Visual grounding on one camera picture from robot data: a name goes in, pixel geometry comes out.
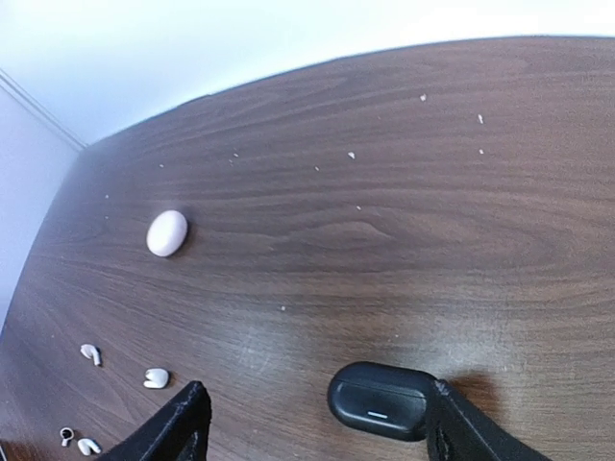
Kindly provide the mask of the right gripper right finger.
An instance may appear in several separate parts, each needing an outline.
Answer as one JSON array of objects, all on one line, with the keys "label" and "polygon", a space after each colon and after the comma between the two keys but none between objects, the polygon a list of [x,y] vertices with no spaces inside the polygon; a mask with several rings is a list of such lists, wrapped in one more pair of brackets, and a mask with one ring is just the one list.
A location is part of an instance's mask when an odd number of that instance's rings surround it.
[{"label": "right gripper right finger", "polygon": [[503,430],[445,380],[434,382],[428,398],[426,434],[430,460],[548,460]]}]

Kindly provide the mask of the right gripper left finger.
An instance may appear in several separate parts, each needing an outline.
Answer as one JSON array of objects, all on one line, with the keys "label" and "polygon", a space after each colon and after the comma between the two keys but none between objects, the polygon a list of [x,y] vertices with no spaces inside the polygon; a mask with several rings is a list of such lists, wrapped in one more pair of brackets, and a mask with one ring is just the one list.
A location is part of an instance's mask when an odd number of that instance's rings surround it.
[{"label": "right gripper left finger", "polygon": [[212,418],[211,400],[201,381],[190,381],[154,416],[99,460],[205,461]]}]

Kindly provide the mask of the white square charging case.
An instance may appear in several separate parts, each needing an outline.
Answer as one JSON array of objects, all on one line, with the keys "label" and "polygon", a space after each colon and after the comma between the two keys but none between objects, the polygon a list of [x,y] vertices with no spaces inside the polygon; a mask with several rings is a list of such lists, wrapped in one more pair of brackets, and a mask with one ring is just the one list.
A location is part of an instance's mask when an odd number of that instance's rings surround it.
[{"label": "white square charging case", "polygon": [[143,386],[147,389],[163,389],[167,386],[170,374],[163,368],[150,368],[144,374]]}]

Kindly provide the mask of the black earbud charging case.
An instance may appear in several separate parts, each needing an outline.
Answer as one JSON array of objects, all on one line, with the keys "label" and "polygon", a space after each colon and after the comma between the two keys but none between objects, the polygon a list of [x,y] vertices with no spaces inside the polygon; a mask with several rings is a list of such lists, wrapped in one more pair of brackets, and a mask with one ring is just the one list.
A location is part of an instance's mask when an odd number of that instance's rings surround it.
[{"label": "black earbud charging case", "polygon": [[436,378],[426,372],[359,361],[332,378],[327,400],[347,427],[404,441],[426,439],[426,418]]}]

